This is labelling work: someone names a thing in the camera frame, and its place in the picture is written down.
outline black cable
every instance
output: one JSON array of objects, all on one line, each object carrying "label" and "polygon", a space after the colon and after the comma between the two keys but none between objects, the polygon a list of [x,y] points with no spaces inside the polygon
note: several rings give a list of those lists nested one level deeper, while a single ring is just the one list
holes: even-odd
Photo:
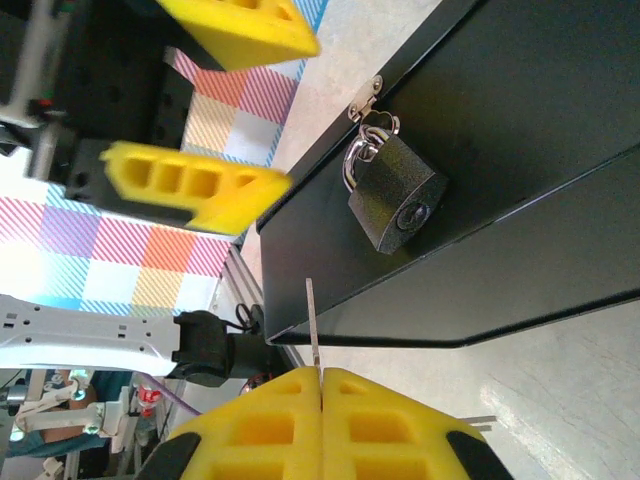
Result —
[{"label": "black cable", "polygon": [[13,382],[18,377],[18,375],[20,375],[21,373],[22,373],[22,370],[18,370],[18,373],[16,373],[13,377],[11,377],[11,379],[7,383],[5,383],[3,386],[1,386],[0,390],[2,390],[4,387],[9,385],[11,382]]},{"label": "black cable", "polygon": [[221,320],[227,327],[237,328],[238,330],[242,330],[243,332],[250,332],[253,327],[245,327],[244,325],[238,325],[237,323],[229,322],[228,320]]},{"label": "black cable", "polygon": [[251,332],[255,326],[256,321],[251,315],[251,310],[244,303],[239,303],[236,305],[236,318],[238,319],[237,323],[229,322],[227,320],[221,320],[227,327],[237,328],[238,330],[242,330],[243,332]]},{"label": "black cable", "polygon": [[253,320],[253,316],[251,315],[251,310],[249,310],[249,307],[247,307],[246,304],[239,303],[238,305],[236,305],[236,318],[244,328],[249,330],[253,328],[253,324],[255,322]]}]

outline plaid pattern surface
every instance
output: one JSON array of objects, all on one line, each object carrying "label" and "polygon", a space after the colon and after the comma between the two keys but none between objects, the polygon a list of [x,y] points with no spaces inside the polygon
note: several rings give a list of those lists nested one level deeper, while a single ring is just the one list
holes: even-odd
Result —
[{"label": "plaid pattern surface", "polygon": [[0,191],[0,292],[115,315],[208,306],[228,242],[100,212],[34,180]]},{"label": "plaid pattern surface", "polygon": [[[327,0],[295,3],[317,31]],[[270,166],[306,62],[242,72],[198,69],[183,150]],[[113,315],[207,308],[229,243],[219,237],[100,212],[30,179],[0,179],[0,293]]]},{"label": "plaid pattern surface", "polygon": [[[327,0],[294,3],[317,32]],[[270,167],[306,61],[225,73],[177,52],[174,65],[195,85],[183,150]]]}]

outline purple cable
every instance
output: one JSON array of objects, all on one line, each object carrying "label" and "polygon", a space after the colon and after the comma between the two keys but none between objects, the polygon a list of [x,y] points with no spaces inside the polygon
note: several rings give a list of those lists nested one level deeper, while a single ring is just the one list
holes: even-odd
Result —
[{"label": "purple cable", "polygon": [[178,406],[184,408],[187,412],[189,412],[192,415],[195,415],[196,417],[198,415],[202,415],[201,412],[197,411],[195,408],[193,408],[191,405],[189,405],[187,402],[185,402],[184,400],[182,400],[179,396],[177,396],[175,393],[173,393],[171,390],[169,390],[167,387],[164,386],[164,384],[162,382],[159,382],[158,380],[156,380],[155,378],[153,378],[151,375],[147,374],[147,373],[142,373],[142,372],[138,372],[140,374],[140,376],[142,378],[144,378],[147,382],[149,382],[150,384],[152,384],[154,387],[156,387],[158,390],[160,390],[162,392],[162,394],[167,397],[169,400],[171,400],[172,402],[176,403]]}]

